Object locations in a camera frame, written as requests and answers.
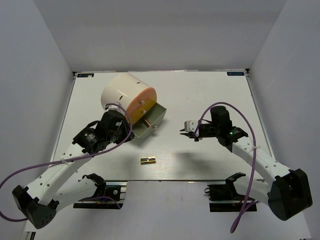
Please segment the yellow drawer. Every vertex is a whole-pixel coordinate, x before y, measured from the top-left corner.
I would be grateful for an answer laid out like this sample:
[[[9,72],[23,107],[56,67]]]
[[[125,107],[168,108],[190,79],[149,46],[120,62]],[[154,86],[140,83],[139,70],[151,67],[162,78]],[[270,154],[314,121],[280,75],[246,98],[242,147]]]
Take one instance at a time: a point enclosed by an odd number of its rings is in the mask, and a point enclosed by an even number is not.
[[[126,111],[129,114],[132,124],[134,125],[139,119],[141,119],[155,104],[156,99],[147,99],[144,104],[141,104],[141,100],[134,99],[127,107]]]

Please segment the grey bottom drawer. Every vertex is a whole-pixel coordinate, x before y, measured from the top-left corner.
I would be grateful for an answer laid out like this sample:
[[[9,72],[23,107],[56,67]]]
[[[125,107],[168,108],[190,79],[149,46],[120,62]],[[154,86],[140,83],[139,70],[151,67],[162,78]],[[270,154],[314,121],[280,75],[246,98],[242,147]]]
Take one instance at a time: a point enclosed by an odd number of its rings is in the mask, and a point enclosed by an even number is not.
[[[159,103],[156,103],[149,111],[146,112],[146,114],[142,116],[141,119],[139,119],[133,125],[132,131],[135,137],[142,139],[151,135],[155,130],[158,129],[166,112],[167,109],[165,107]]]

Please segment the cream cylindrical drawer organizer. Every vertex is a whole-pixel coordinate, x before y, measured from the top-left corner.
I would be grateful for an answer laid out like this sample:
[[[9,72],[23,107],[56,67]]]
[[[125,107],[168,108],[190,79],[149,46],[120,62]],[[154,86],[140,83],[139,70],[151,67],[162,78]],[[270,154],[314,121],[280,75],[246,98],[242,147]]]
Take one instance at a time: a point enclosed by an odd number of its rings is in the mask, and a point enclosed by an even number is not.
[[[151,86],[129,73],[121,73],[114,77],[101,94],[101,105],[120,103],[126,110],[130,102],[143,90]]]

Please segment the black gold lipstick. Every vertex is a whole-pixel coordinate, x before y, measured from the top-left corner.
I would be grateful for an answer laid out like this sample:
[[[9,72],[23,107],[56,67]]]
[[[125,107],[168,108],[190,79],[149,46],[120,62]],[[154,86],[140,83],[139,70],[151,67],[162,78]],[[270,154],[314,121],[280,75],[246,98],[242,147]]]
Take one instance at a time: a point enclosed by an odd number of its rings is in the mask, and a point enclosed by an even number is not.
[[[148,156],[148,157],[142,157],[140,159],[140,163],[142,165],[145,165],[145,164],[154,164],[156,163],[156,157],[155,156]]]

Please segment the orange top drawer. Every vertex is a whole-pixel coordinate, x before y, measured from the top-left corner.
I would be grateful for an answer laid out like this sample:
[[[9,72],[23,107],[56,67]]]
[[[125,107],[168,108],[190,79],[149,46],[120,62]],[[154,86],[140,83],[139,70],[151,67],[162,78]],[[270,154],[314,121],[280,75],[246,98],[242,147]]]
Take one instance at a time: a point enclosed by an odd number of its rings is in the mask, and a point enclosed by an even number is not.
[[[157,93],[153,87],[148,87],[140,92],[128,105],[126,112],[135,124],[157,103]]]

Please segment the rose gold lipstick tube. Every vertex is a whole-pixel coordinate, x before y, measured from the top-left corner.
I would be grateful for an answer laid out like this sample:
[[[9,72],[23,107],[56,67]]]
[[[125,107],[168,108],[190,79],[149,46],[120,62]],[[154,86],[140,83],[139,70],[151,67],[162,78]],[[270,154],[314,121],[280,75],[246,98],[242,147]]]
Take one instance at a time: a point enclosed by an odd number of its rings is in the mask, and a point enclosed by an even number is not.
[[[152,126],[152,124],[151,124],[147,119],[144,119],[144,124],[145,124],[147,127]]]

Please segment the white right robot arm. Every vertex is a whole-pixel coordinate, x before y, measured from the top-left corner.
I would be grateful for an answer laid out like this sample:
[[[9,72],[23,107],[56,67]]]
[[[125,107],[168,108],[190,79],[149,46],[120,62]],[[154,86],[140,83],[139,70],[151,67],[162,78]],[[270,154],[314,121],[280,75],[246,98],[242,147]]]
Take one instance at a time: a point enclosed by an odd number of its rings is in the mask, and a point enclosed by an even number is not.
[[[254,140],[241,128],[233,125],[228,110],[221,105],[210,109],[208,123],[187,120],[180,130],[198,142],[203,138],[216,138],[232,154],[254,168],[262,179],[252,179],[244,173],[235,173],[225,180],[223,194],[236,200],[242,195],[267,205],[280,220],[286,221],[313,204],[307,174],[300,168],[293,170],[279,163],[254,144]]]

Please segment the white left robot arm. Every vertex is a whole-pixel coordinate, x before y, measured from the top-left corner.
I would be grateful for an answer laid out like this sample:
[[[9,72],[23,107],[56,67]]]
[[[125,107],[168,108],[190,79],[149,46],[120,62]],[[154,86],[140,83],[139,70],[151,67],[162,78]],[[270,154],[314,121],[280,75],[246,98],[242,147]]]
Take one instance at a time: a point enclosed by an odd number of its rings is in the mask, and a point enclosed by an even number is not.
[[[13,198],[19,210],[36,228],[47,226],[63,208],[81,200],[105,197],[106,182],[95,174],[85,174],[70,188],[65,182],[108,145],[116,147],[134,138],[130,116],[107,110],[101,120],[89,123],[72,140],[68,149],[55,164],[27,186],[16,186]]]

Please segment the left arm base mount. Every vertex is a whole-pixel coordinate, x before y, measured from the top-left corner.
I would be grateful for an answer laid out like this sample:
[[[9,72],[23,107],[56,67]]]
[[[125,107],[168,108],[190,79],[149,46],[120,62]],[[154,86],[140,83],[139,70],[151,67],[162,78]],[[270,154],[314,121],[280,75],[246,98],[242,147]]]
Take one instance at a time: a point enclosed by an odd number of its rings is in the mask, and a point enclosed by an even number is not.
[[[120,210],[124,204],[127,192],[126,181],[106,181],[95,173],[83,175],[94,183],[96,190],[87,197],[73,204],[74,209]]]

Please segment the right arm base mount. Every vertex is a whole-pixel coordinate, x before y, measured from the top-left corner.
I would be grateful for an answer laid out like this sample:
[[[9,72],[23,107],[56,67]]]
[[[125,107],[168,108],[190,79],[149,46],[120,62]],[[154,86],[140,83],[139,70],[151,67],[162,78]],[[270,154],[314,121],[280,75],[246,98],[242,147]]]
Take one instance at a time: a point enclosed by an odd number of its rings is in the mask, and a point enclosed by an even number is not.
[[[234,182],[245,179],[245,174],[237,172],[224,181],[213,181],[207,184],[204,193],[208,195],[211,213],[239,213],[245,200],[245,194],[236,191]]]

